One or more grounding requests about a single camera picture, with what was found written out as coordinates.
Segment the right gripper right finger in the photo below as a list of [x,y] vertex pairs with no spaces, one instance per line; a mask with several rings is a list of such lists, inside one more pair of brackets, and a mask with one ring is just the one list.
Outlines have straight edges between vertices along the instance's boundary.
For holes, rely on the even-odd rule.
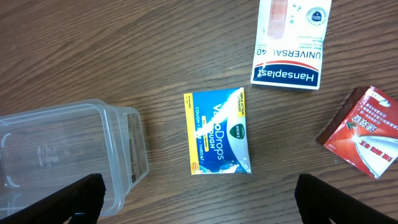
[[397,224],[397,220],[310,174],[299,175],[294,195],[304,224]]

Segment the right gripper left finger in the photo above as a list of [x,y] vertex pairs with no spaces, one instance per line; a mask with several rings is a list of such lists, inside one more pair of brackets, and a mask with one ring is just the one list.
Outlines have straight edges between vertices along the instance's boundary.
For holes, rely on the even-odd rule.
[[6,217],[1,224],[96,224],[106,187],[101,174],[90,174]]

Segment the red medicine box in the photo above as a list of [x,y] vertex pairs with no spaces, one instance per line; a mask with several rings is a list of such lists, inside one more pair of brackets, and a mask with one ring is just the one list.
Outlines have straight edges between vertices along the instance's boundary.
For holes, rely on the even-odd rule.
[[316,140],[378,179],[397,159],[397,101],[374,86],[356,87]]

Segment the blue VapoDrops lozenge box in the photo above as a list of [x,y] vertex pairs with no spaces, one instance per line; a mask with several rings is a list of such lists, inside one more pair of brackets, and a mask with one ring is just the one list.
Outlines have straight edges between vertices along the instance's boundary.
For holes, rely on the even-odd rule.
[[250,174],[244,88],[186,93],[190,172]]

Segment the white Hansaplast plaster box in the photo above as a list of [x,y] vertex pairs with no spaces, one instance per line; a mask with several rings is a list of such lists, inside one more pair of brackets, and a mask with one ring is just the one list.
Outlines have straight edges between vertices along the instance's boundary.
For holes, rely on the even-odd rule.
[[318,90],[331,0],[260,0],[251,84]]

